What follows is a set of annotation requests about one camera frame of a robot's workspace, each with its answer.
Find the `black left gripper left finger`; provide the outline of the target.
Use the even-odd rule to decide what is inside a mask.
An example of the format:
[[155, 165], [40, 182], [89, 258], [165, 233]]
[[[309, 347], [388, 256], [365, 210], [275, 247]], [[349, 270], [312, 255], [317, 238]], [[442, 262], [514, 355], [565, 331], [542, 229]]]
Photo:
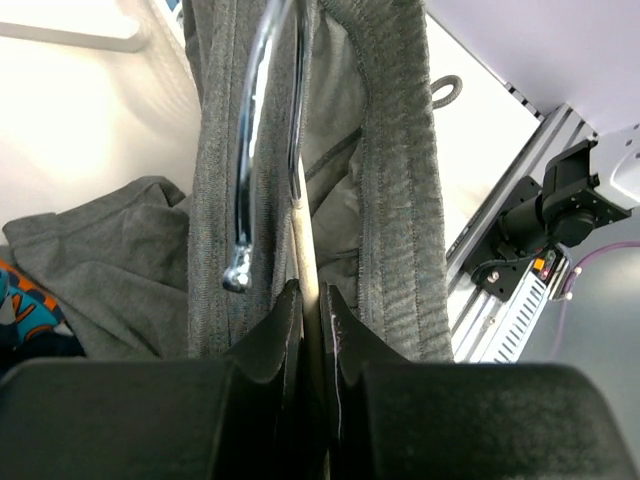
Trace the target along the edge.
[[292, 479], [302, 299], [213, 359], [32, 360], [1, 383], [5, 479]]

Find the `grey knit shorts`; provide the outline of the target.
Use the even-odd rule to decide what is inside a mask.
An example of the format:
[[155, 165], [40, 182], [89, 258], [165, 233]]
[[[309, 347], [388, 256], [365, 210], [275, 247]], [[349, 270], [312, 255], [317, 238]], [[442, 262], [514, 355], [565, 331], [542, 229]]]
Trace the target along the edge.
[[[301, 155], [318, 278], [414, 361], [453, 358], [444, 215], [420, 1], [306, 1], [311, 54]], [[235, 240], [237, 130], [267, 3], [187, 1], [185, 70], [200, 104], [193, 189], [147, 176], [63, 213], [4, 226], [1, 261], [57, 301], [58, 355], [211, 358], [269, 312], [297, 273], [287, 139], [295, 60], [289, 14], [257, 142], [252, 285], [223, 288]]]

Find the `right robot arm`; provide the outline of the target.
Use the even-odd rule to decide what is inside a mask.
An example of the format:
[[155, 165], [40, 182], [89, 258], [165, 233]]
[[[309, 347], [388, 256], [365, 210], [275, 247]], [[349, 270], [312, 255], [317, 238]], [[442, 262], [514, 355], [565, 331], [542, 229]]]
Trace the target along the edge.
[[540, 192], [499, 217], [504, 242], [526, 255], [574, 247], [639, 207], [639, 125], [585, 139], [556, 155]]

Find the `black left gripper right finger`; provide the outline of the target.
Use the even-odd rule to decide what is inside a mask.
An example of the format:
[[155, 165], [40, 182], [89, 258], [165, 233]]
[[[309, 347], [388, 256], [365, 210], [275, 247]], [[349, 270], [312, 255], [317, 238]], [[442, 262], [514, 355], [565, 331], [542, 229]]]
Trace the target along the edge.
[[635, 479], [612, 412], [579, 370], [412, 362], [320, 294], [334, 479]]

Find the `white hanger with grey shorts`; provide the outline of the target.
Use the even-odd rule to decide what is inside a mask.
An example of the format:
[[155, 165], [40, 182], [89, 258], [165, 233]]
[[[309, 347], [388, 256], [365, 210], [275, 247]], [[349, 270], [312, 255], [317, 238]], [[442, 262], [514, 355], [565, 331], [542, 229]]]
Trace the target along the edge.
[[236, 293], [252, 284], [255, 188], [253, 170], [258, 159], [257, 142], [263, 123], [270, 69], [287, 16], [294, 16], [295, 60], [291, 119], [287, 139], [291, 225], [295, 260], [303, 300], [304, 339], [313, 344], [322, 339], [319, 310], [319, 280], [301, 155], [304, 103], [307, 97], [311, 54], [311, 21], [306, 1], [272, 0], [266, 5], [249, 55], [237, 130], [237, 176], [235, 187], [235, 242], [223, 286]]

